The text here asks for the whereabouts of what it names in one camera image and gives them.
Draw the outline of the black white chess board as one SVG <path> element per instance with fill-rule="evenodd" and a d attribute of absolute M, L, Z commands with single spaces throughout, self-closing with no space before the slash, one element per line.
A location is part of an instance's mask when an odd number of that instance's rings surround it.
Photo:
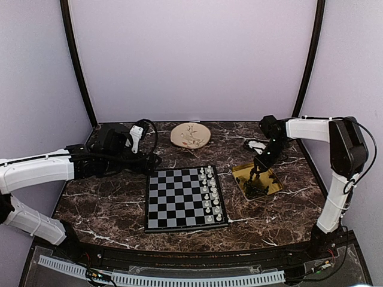
<path fill-rule="evenodd" d="M 206 224 L 202 206 L 199 169 L 212 166 L 223 204 L 223 222 Z M 146 233 L 170 233 L 223 228 L 229 225 L 221 185 L 214 165 L 162 169 L 147 178 L 145 195 Z"/>

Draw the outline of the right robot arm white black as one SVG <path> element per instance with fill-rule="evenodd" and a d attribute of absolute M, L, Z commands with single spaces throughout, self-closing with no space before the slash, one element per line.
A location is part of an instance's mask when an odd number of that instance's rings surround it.
<path fill-rule="evenodd" d="M 322 141 L 330 145 L 332 181 L 322 213 L 305 247 L 305 254 L 310 259 L 319 259 L 327 252 L 341 228 L 341 220 L 349 208 L 354 187 L 367 173 L 363 169 L 369 156 L 362 135 L 365 127 L 354 117 L 278 120 L 273 115 L 263 117 L 259 127 L 269 143 L 261 154 L 254 157 L 250 177 L 244 183 L 246 191 L 266 194 L 269 187 L 259 187 L 256 181 L 276 163 L 290 139 Z"/>

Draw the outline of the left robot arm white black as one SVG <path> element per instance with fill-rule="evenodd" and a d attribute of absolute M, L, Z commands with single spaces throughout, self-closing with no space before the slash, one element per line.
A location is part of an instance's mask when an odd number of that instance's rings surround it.
<path fill-rule="evenodd" d="M 48 182 L 72 181 L 92 176 L 103 178 L 123 170 L 150 175 L 162 159 L 152 148 L 139 150 L 147 133 L 137 124 L 124 127 L 102 127 L 98 136 L 87 144 L 68 145 L 54 152 L 12 160 L 1 160 L 1 223 L 42 238 L 72 261 L 84 256 L 84 246 L 71 224 L 49 218 L 25 205 L 12 192 Z"/>

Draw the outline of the gold metal tray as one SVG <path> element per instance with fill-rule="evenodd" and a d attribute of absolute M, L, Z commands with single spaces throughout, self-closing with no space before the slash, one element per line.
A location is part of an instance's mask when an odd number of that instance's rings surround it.
<path fill-rule="evenodd" d="M 233 177 L 247 201 L 259 199 L 283 189 L 283 184 L 272 169 L 259 174 L 259 176 L 254 174 L 252 181 L 250 181 L 253 167 L 253 163 L 247 163 L 232 168 Z"/>

